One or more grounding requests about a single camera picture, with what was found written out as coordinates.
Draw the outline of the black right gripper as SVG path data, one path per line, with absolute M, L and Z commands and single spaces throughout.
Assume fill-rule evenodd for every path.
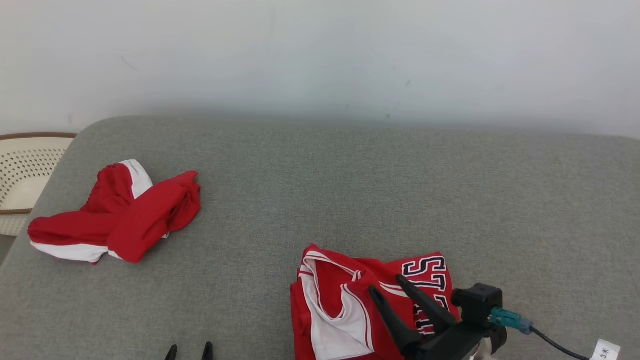
M 405 294 L 418 305 L 429 319 L 436 336 L 422 340 L 422 335 L 407 326 L 391 307 L 387 298 L 374 285 L 368 292 L 395 346 L 406 360 L 493 360 L 493 355 L 505 345 L 508 333 L 504 326 L 488 328 L 457 319 L 413 282 L 397 275 Z

